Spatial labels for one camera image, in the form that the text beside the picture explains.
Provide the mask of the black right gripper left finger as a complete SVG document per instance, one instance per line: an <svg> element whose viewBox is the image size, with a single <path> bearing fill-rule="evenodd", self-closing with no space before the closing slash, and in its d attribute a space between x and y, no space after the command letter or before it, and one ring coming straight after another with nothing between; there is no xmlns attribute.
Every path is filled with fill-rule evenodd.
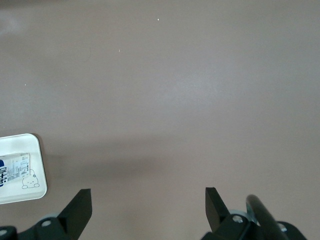
<svg viewBox="0 0 320 240"><path fill-rule="evenodd" d="M91 190L81 189L56 217L17 234L18 240L79 240L92 216Z"/></svg>

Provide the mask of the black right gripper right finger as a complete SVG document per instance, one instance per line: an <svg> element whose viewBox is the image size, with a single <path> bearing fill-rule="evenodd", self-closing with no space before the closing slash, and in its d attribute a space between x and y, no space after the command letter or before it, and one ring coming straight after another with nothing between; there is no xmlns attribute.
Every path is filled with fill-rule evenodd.
<svg viewBox="0 0 320 240"><path fill-rule="evenodd" d="M205 214L211 231L201 240L260 240L259 226L248 213L229 210L217 189L205 189Z"/></svg>

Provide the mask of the blue milk carton green cap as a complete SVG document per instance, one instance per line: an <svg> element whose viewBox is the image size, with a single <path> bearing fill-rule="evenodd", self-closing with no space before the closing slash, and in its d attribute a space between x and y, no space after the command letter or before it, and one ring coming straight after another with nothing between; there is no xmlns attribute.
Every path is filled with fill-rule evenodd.
<svg viewBox="0 0 320 240"><path fill-rule="evenodd" d="M0 156L0 188L29 176L29 153L22 152Z"/></svg>

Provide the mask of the cream rectangular tray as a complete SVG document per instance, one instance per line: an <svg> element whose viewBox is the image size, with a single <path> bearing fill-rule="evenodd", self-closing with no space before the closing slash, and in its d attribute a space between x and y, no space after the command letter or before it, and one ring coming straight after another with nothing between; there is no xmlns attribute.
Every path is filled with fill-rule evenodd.
<svg viewBox="0 0 320 240"><path fill-rule="evenodd" d="M17 153L30 154L30 175L0 187L0 205L40 199L48 190L38 138L30 133L0 137L0 156Z"/></svg>

